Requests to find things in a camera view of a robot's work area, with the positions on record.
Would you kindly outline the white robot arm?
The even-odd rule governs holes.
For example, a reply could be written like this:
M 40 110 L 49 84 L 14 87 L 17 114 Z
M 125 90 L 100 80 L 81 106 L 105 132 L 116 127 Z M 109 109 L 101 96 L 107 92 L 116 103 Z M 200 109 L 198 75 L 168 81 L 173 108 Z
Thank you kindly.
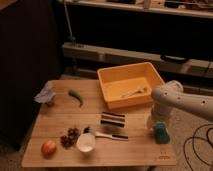
M 168 126 L 173 108 L 213 121 L 213 96 L 185 93 L 183 85 L 176 80 L 155 87 L 151 97 L 153 105 L 147 119 L 149 129 L 157 123 Z

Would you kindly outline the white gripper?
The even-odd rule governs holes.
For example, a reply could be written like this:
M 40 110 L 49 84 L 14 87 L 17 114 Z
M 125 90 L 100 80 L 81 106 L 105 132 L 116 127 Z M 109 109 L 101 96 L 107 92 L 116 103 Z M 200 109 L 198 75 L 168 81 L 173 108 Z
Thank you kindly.
M 170 125 L 172 108 L 160 103 L 154 103 L 151 114 L 147 119 L 147 128 L 153 129 L 157 123 L 163 123 L 166 127 Z

